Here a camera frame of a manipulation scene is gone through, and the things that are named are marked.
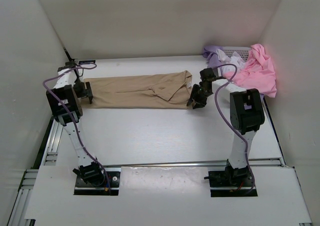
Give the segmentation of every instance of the white table surface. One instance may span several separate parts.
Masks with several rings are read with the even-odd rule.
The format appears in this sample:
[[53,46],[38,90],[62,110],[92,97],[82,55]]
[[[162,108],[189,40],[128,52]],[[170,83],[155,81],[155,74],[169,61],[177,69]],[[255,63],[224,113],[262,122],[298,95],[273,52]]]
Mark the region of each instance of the white table surface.
[[[203,180],[205,168],[194,173],[186,168],[165,170],[163,177],[149,169],[137,174],[136,169],[130,173],[122,168],[119,196],[73,195],[76,175],[72,169],[40,167],[25,215],[36,219],[35,226],[299,226],[311,222],[292,168],[252,167],[258,197],[233,198],[210,197],[209,182]],[[144,183],[136,187],[139,178]]]
[[[84,78],[176,73],[188,70],[192,84],[207,67],[202,56],[105,59],[97,68],[85,70]],[[229,103],[220,101],[229,118]],[[104,165],[151,164],[226,160],[232,149],[233,132],[208,98],[201,109],[83,109],[81,118],[86,147]],[[274,131],[265,117],[251,147],[250,159],[277,159],[281,152]],[[63,132],[57,166],[77,165],[68,135]]]

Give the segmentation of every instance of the beige pants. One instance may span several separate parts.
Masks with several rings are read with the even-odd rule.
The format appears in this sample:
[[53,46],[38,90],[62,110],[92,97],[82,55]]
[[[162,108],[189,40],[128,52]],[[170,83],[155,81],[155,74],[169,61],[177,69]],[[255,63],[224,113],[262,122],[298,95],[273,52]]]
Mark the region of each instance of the beige pants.
[[84,108],[187,109],[192,75],[188,71],[168,74],[86,78],[93,101],[81,100]]

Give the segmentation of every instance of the white wall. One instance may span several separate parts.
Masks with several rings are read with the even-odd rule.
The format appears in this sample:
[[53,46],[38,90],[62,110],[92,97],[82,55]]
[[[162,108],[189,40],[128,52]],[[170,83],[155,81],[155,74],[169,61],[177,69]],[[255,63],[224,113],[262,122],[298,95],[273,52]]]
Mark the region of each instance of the white wall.
[[282,0],[260,41],[276,69],[278,93],[268,100],[275,129],[319,226],[320,0]]
[[250,46],[280,0],[40,0],[74,58],[199,55]]
[[38,0],[0,0],[0,225],[49,123],[42,81],[66,60]]

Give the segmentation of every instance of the clothing pile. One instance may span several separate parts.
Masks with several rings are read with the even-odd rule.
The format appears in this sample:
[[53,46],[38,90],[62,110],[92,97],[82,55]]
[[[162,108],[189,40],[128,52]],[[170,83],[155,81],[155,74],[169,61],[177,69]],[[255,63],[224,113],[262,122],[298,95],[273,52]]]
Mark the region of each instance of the clothing pile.
[[[235,51],[228,57],[223,51],[223,47],[209,45],[204,47],[203,57],[208,60],[208,68],[216,68],[223,64],[234,64],[237,73],[232,82],[245,89],[257,89],[263,95],[274,98],[277,93],[276,73],[271,57],[266,54],[265,48],[261,44],[251,46],[249,56],[245,62]],[[230,79],[235,73],[235,67],[226,65],[220,67],[223,77]]]

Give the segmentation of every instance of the pink cloth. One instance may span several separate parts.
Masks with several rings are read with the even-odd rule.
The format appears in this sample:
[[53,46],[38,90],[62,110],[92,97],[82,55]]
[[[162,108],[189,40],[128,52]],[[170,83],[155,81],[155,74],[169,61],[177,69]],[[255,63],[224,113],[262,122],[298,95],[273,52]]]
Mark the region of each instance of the pink cloth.
[[[260,94],[274,98],[277,93],[276,73],[271,57],[265,53],[261,44],[251,46],[244,69],[237,72],[233,83],[245,89],[257,89]],[[223,76],[230,79],[234,72],[226,72]]]

